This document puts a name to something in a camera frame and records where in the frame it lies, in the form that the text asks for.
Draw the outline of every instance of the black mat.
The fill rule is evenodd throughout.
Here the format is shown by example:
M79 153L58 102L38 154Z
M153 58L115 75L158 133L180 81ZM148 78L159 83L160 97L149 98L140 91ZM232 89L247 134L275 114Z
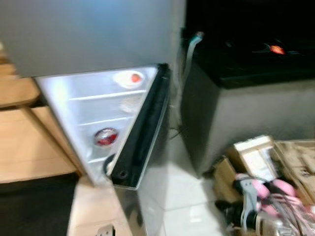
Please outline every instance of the black mat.
M65 236L75 173L0 184L0 235Z

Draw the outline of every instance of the power cord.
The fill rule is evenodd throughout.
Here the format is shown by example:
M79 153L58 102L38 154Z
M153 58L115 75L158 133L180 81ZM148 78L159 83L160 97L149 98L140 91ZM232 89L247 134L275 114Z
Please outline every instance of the power cord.
M180 106L181 106L181 102L182 102L183 88L184 88L184 85L186 83L187 77L188 77L189 72L190 72L193 52L195 50L196 45L202 41L203 35L204 35L203 32L197 32L195 34L195 36L189 42L185 68L184 68L184 72L183 72L183 76L182 76L182 83L180 82L180 79L179 79L180 76L176 76L176 80L174 80L174 82L175 82L174 85L175 85L175 88L177 91L176 97L175 97L175 103L174 103L175 104L175 112L176 112L177 119L180 120L180 123L181 123Z
M174 134L173 136L171 136L171 137L169 138L169 140L172 140L172 139L176 138L176 137L177 137L178 135L180 135L180 134L182 133L182 131L184 130L184 128L179 128L179 129L177 129L177 128L174 128L174 127L170 127L169 129L170 129L170 130L176 130L176 131L177 131L177 133Z

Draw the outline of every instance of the orange light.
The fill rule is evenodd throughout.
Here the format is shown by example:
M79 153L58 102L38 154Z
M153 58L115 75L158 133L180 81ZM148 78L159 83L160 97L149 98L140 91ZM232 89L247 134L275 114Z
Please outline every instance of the orange light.
M141 80L142 79L141 79L140 75L138 75L138 74L133 74L131 76L131 81L133 81L134 83L140 82Z
M281 54L284 55L284 49L282 47L279 46L271 46L270 47L271 52L276 53L276 54Z

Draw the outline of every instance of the refrigerator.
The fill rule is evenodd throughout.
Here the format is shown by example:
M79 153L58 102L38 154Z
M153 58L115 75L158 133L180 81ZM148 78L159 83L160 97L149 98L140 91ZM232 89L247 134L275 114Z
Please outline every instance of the refrigerator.
M114 185L133 235L157 235L167 184L168 65L34 79L90 180Z
M169 0L0 2L10 60L137 236L158 235L164 212L172 25Z

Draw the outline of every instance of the cable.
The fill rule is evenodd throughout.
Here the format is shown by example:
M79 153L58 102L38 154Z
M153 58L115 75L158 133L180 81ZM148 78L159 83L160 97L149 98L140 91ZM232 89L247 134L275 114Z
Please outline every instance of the cable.
M203 35L204 35L203 32L197 32L195 34L195 36L191 39L189 46L188 46L188 50L187 50L186 63L185 63L185 68L184 68L184 72L183 72L182 83L180 82L180 76L177 76L176 83L174 83L176 90L177 90L177 94L175 97L175 106L178 106L176 108L176 115L177 115L177 118L179 120L181 117L179 108L180 108L181 102L182 102L183 88L184 88L184 85L186 83L186 79L188 77L188 74L190 72L193 51L195 50L196 45L202 41Z
M176 138L178 135L180 135L182 133L182 131L184 130L183 128L181 129L177 129L177 128L174 128L174 127L170 127L169 129L171 130L176 130L177 131L177 134L174 134L172 137L169 138L169 140L172 140L174 138Z
M283 217L283 220L287 223L288 226L290 226L292 228L293 231L295 231L295 233L301 233L301 231L297 230L296 229L296 226L298 228L300 228L300 225L297 221L296 224L294 222L291 221L291 218L290 217L286 217L286 209L277 201L277 199L275 199L273 196L269 196L270 198L270 201L272 202L272 205L273 207L276 208L276 210L280 213L280 215Z
M291 210L292 213L293 213L293 217L294 217L294 219L295 219L295 221L296 221L296 224L297 224L297 227L298 227L300 236L303 236L302 227L301 227L300 221L298 221L298 219L297 219L295 210L293 209L292 205L289 203L289 201L287 200L287 198L286 198L286 196L285 196L284 194L283 194L283 197L284 197L284 199L285 199L285 201L286 201L287 206L290 208L290 210Z

